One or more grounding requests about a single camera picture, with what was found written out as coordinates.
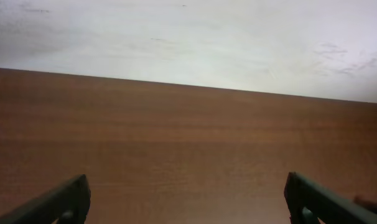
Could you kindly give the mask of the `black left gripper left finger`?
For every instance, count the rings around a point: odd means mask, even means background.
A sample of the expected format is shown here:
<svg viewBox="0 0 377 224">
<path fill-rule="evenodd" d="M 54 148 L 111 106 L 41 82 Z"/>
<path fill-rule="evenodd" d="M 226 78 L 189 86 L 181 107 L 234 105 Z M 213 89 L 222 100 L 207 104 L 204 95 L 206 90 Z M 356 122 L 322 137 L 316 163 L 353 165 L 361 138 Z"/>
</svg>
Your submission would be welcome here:
<svg viewBox="0 0 377 224">
<path fill-rule="evenodd" d="M 0 216 L 0 224 L 84 224 L 90 209 L 90 199 L 86 175 L 78 175 Z"/>
</svg>

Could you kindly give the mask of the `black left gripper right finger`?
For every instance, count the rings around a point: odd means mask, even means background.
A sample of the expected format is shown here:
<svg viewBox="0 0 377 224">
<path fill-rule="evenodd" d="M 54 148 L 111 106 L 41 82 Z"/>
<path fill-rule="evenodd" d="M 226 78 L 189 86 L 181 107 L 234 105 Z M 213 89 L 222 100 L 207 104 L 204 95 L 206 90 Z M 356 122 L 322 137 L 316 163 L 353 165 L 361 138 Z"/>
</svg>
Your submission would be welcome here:
<svg viewBox="0 0 377 224">
<path fill-rule="evenodd" d="M 288 174 L 284 197 L 292 224 L 377 224 L 375 205 L 370 210 L 338 196 L 297 172 Z"/>
</svg>

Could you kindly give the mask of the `crumpled black garment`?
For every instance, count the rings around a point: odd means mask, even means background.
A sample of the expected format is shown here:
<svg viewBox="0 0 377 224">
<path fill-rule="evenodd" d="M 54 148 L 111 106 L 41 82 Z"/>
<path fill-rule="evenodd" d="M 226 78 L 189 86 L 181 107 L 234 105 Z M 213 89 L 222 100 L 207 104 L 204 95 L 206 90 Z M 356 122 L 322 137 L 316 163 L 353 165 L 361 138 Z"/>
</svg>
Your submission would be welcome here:
<svg viewBox="0 0 377 224">
<path fill-rule="evenodd" d="M 356 196 L 353 199 L 353 202 L 363 208 L 366 208 L 367 210 L 377 214 L 377 202 L 373 202 L 370 200 L 365 200 L 359 196 Z"/>
</svg>

